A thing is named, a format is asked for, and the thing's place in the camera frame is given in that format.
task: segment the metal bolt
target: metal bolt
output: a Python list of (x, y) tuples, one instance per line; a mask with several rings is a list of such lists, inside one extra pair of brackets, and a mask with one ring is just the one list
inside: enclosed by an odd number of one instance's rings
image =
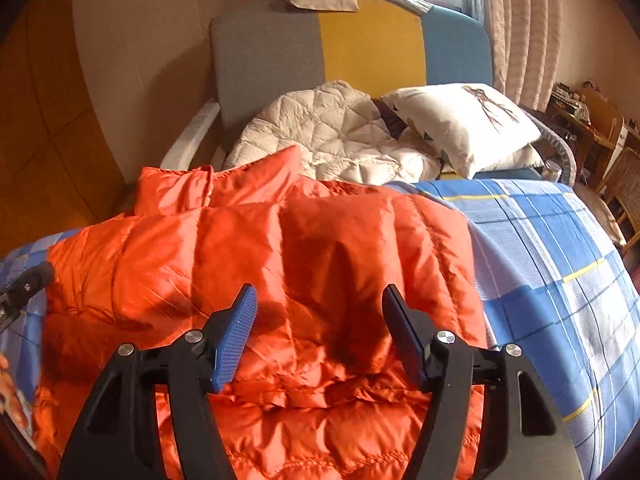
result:
[(522, 355), (522, 348), (520, 348), (518, 345), (514, 343), (509, 343), (505, 347), (505, 350), (507, 351), (507, 354), (509, 354), (512, 357), (520, 357)]
[(131, 343), (124, 343), (118, 347), (118, 355), (122, 357), (126, 357), (128, 355), (133, 354), (134, 348)]
[(190, 330), (184, 335), (187, 343), (197, 343), (202, 340), (202, 332), (200, 330)]
[(449, 330), (440, 330), (436, 334), (436, 337), (438, 338), (438, 341), (447, 345), (450, 345), (456, 340), (455, 334), (453, 332), (449, 332)]

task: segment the human hand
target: human hand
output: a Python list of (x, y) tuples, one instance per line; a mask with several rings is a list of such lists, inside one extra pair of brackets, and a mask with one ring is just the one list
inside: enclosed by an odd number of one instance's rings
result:
[(22, 404), (16, 393), (14, 380), (9, 375), (9, 361), (0, 354), (0, 396), (4, 397), (4, 409), (19, 429), (26, 430), (27, 417), (24, 415)]

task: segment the orange puffer jacket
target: orange puffer jacket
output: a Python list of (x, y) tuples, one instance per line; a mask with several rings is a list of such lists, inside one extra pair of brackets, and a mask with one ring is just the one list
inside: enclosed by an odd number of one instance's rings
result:
[[(223, 173), (143, 170), (133, 214), (50, 250), (36, 443), (52, 472), (92, 384), (125, 341), (171, 343), (255, 285), (258, 313), (233, 382), (210, 396), (241, 480), (399, 479), (430, 396), (395, 358), (382, 291), (482, 346), (465, 218), (420, 196), (299, 176), (289, 148)], [(180, 478), (166, 393), (159, 431)], [(478, 448), (471, 395), (458, 478)]]

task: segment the wall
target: wall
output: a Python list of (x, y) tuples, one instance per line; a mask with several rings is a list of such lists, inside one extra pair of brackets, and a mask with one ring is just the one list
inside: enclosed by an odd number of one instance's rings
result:
[(123, 192), (82, 78), (71, 0), (30, 0), (0, 44), (0, 258), (108, 218)]
[(640, 119), (640, 40), (613, 0), (562, 0), (557, 81), (597, 79), (625, 119)]
[[(160, 163), (213, 96), (209, 22), (248, 1), (73, 0), (89, 95), (128, 182)], [(204, 152), (200, 163), (211, 160)]]

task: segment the curtain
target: curtain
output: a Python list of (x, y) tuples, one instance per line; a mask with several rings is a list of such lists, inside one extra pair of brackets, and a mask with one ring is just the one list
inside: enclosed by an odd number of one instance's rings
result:
[(463, 0), (463, 12), (489, 34), (494, 87), (544, 111), (558, 72), (561, 0)]

